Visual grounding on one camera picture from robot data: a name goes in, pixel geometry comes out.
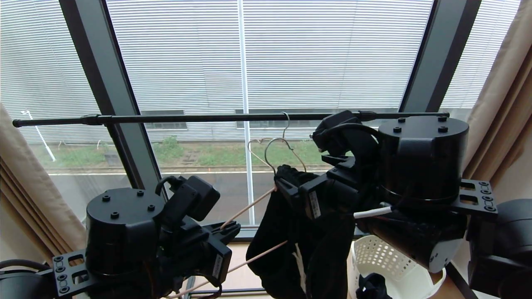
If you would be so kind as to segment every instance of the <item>green grass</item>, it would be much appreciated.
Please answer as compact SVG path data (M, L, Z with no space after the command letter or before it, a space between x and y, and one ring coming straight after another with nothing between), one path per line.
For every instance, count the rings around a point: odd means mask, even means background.
M321 161L321 153L311 140L291 140L290 146L307 165L325 164ZM268 141L258 144L251 143L252 150L264 159L264 149ZM52 159L43 145L32 146L35 155L45 168L105 168L108 167L106 153L116 154L116 149L107 144L90 146L50 145L57 161ZM230 143L180 143L174 136L165 138L162 142L152 143L160 167L216 167L246 165L245 145L243 142ZM268 149L268 160L275 167L289 164L300 167L301 163L280 140L275 141ZM254 166L263 166L256 157L252 156Z

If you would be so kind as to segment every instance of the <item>asphalt road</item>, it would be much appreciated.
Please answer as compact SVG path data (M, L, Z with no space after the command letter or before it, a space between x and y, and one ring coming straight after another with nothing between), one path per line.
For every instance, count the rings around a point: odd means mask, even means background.
M202 224L224 222L236 212L248 205L247 182L245 173L208 173L198 174L211 183L221 194L220 199ZM125 175L52 175L52 180L70 208L80 218L85 217L87 203L100 193L114 188L130 187ZM271 173L253 173L254 197L258 198L273 187ZM268 200L255 205L255 223L258 225L266 210ZM237 218L242 225L249 225L249 214L243 213Z

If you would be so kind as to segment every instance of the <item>floor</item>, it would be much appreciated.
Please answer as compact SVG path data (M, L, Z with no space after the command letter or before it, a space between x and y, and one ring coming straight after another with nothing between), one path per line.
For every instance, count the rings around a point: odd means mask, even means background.
M229 266L229 268L231 269L234 266L239 265L245 261L247 244L246 243L235 243L235 244L231 244L229 247L233 251L231 264ZM439 277L438 277L438 274L436 274L433 276L433 280L437 280ZM202 277L198 277L196 279L195 285L198 285L202 282L205 282L205 279ZM243 266L242 268L239 268L238 270L235 270L234 272L227 274L227 279L223 283L224 289L260 288L260 287L262 287L260 278L256 276L248 268L248 266ZM199 288L199 290L212 290L212 289L213 287L209 284ZM197 298L200 296L205 296L205 295L197 295L197 296L193 296L193 298ZM222 297L226 299L231 299L231 298L267 299L267 298L271 298L266 293L249 293L249 294L238 294L238 295L237 294L235 295L223 294ZM432 296L431 299L463 299L463 296L458 290L458 288L454 285L454 283L450 280L450 278L447 277L443 285L439 289L438 293Z

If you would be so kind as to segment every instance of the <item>label sticker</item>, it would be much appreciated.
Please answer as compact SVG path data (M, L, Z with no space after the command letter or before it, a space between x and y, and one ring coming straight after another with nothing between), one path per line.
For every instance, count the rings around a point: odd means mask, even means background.
M316 191L310 192L309 198L310 206L312 207L312 214L314 214L314 219L316 219L321 216L320 205L318 204L318 196L316 195Z
M212 276L216 277L216 279L220 278L220 270L222 270L222 262L223 258L221 255L216 256L216 260L214 261L214 268L212 268Z

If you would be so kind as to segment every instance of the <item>basket handle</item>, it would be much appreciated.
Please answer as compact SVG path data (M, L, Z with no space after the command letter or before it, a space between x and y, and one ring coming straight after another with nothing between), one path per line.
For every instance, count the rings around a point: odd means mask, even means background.
M431 296L436 294L436 292L438 292L439 288L442 286L443 282L445 281L446 277L447 277L447 271L445 270L445 268L443 268L442 277L433 285L432 289L425 295L424 298L430 298Z

